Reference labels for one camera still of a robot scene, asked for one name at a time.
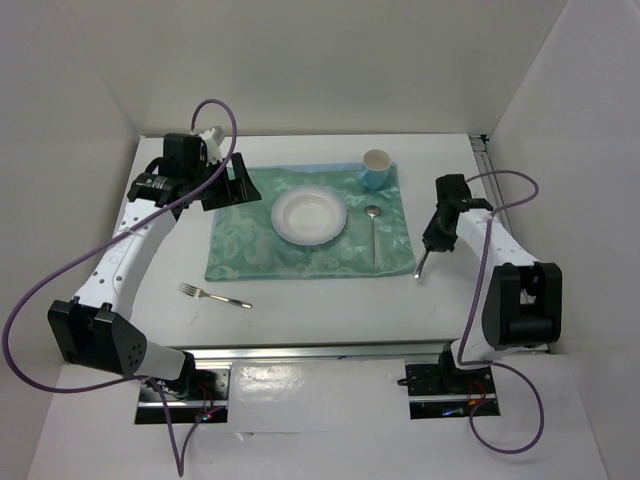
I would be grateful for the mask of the white bowl plate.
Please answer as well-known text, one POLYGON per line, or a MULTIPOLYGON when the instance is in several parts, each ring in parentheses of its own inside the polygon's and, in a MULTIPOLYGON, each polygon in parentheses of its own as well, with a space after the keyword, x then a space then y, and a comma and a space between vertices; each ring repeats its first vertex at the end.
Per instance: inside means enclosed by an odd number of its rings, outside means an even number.
POLYGON ((318 246, 335 239, 344 229, 347 209, 333 190, 300 185, 281 194, 271 210, 271 222, 285 241, 318 246))

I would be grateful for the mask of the silver knife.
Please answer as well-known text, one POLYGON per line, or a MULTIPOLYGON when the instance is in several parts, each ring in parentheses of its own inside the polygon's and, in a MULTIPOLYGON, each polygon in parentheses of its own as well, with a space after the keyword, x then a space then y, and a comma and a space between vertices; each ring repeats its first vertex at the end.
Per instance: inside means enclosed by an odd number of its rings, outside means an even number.
POLYGON ((418 261, 416 262, 416 268, 413 272, 413 278, 415 280, 419 280, 421 278, 424 265, 429 256, 429 253, 430 251, 428 249, 425 249, 424 252, 421 254, 420 258, 418 259, 418 261))

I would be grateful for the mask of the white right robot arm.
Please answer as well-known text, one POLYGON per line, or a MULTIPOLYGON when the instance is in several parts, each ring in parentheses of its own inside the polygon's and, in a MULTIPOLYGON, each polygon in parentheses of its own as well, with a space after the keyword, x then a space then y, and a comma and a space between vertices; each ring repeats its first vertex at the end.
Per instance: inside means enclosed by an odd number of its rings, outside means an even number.
POLYGON ((435 188, 436 210, 422 235, 425 252, 414 277, 429 254, 452 252, 458 242, 480 261, 463 334, 445 345, 436 369, 440 387, 457 392, 505 354, 559 340, 563 276, 557 264, 540 261, 514 239, 462 174, 437 178, 435 188))

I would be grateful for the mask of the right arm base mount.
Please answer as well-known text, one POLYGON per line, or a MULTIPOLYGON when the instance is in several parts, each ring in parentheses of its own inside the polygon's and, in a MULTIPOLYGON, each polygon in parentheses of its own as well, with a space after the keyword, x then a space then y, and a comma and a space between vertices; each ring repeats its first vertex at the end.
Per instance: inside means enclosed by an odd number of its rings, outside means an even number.
POLYGON ((408 397, 411 420, 468 418, 501 415, 491 370, 450 372, 437 355, 410 355, 396 381, 408 397))

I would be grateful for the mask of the green satin placemat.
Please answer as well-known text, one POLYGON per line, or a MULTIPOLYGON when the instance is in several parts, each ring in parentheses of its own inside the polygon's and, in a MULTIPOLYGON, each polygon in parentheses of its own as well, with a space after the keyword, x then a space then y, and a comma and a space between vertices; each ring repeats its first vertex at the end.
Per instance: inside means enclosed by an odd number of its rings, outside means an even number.
POLYGON ((216 212, 204 275, 207 281, 385 277, 413 272, 416 262, 395 168, 377 191, 361 185, 356 163, 252 168, 249 174, 262 199, 216 212), (274 202, 300 185, 327 187, 344 201, 346 225, 335 239, 320 246, 298 246, 274 230, 274 202), (367 205, 382 211, 376 219, 376 269, 370 219, 364 213, 367 205))

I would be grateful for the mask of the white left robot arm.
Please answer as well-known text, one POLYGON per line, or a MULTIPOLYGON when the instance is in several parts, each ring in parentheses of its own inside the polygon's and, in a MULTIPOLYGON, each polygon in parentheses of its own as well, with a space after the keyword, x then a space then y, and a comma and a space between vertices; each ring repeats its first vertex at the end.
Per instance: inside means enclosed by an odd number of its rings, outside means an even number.
POLYGON ((176 399, 196 390, 202 373, 192 354, 147 339, 130 321, 139 286, 165 237, 195 197, 203 210, 258 201, 241 154, 223 167, 221 128, 200 135, 167 134, 161 156, 132 182, 116 243, 69 301, 56 300, 47 318, 63 359, 71 364, 123 377, 152 377, 176 399))

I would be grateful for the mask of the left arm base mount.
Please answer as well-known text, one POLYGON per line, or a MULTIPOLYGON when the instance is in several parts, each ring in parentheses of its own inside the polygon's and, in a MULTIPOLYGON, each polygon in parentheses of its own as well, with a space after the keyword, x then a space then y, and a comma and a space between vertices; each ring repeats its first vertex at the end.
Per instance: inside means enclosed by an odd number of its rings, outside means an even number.
MULTIPOLYGON (((164 381, 157 384, 164 392, 173 423, 193 424, 201 420, 205 424, 222 424, 228 421, 230 380, 230 365, 213 364, 198 366, 195 377, 184 391, 174 390, 164 381)), ((136 425, 166 423, 161 395, 149 382, 139 390, 134 422, 136 425)))

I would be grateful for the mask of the silver spoon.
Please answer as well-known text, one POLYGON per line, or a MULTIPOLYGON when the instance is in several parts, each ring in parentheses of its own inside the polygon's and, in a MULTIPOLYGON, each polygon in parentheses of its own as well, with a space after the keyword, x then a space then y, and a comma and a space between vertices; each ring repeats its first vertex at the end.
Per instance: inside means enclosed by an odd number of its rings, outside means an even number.
POLYGON ((376 205, 367 205, 364 213, 370 219, 371 231, 371 254, 373 269, 376 269, 376 219, 381 215, 381 209, 376 205))

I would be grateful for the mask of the blue white mug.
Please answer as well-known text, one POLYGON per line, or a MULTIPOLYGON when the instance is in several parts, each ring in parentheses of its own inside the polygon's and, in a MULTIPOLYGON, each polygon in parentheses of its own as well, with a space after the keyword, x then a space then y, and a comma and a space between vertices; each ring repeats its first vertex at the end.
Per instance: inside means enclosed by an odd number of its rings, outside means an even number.
POLYGON ((391 157, 387 152, 379 149, 366 152, 359 175, 361 185, 369 190, 380 189, 387 180, 391 166, 391 157))

